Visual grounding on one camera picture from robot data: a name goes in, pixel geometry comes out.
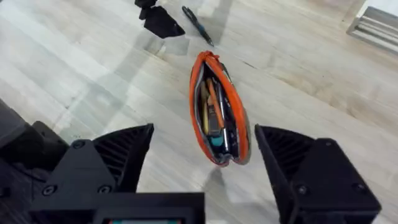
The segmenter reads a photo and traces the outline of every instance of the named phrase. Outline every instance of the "wooden floor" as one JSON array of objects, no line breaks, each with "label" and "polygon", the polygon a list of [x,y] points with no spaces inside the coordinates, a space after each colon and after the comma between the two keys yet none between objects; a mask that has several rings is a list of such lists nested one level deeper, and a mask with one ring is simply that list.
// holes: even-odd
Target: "wooden floor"
[{"label": "wooden floor", "polygon": [[[208,223],[278,223],[252,138],[246,166],[205,158],[190,70],[212,50],[256,123],[336,139],[398,220],[398,57],[345,34],[363,0],[159,0],[185,29],[161,40],[133,0],[3,0],[0,98],[68,142],[154,123],[140,192],[206,192]],[[180,10],[199,15],[211,48]]]}]

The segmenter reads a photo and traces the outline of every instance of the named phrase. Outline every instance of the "screw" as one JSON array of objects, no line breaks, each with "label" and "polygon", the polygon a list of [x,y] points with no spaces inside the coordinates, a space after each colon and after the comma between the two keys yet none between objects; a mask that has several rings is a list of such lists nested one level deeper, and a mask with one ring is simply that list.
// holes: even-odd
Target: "screw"
[{"label": "screw", "polygon": [[80,148],[82,148],[84,145],[85,145],[85,142],[82,141],[82,140],[77,140],[77,141],[75,141],[75,142],[72,144],[73,148],[75,148],[75,149],[80,149]]},{"label": "screw", "polygon": [[57,191],[57,186],[56,185],[48,185],[48,186],[46,186],[43,189],[42,195],[43,196],[50,196],[50,195],[54,194],[55,191]]},{"label": "screw", "polygon": [[307,195],[307,194],[309,193],[308,187],[305,186],[305,185],[302,185],[302,184],[300,184],[300,185],[298,185],[298,186],[296,187],[296,191],[297,191],[300,195]]},{"label": "screw", "polygon": [[112,187],[109,185],[103,185],[101,187],[98,188],[98,193],[99,194],[107,194],[110,193],[112,190]]},{"label": "screw", "polygon": [[356,192],[359,192],[362,194],[366,193],[366,187],[363,184],[355,183],[352,185],[352,187]]}]

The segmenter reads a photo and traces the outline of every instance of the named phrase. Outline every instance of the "pencil case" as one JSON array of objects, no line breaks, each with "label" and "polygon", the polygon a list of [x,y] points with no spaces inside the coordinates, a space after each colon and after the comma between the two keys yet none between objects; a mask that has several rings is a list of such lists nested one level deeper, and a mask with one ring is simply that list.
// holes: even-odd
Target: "pencil case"
[{"label": "pencil case", "polygon": [[202,52],[190,78],[190,114],[198,143],[219,166],[250,158],[250,127],[245,109],[219,56]]}]

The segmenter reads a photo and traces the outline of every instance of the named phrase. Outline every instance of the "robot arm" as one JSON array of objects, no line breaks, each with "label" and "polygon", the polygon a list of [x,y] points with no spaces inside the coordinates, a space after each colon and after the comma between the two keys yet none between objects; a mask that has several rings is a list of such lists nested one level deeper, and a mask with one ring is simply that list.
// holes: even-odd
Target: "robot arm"
[{"label": "robot arm", "polygon": [[[0,115],[0,157],[52,171],[30,209],[37,223],[205,223],[204,193],[136,192],[152,124],[68,146],[2,101]],[[336,141],[260,125],[255,133],[281,224],[368,224],[380,212]]]}]

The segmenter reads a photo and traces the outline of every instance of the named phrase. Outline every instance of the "display screen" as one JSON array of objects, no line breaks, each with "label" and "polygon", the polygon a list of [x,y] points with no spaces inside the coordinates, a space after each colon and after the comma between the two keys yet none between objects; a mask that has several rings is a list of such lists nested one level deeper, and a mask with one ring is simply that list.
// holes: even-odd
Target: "display screen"
[{"label": "display screen", "polygon": [[109,224],[182,224],[181,220],[112,220]]}]

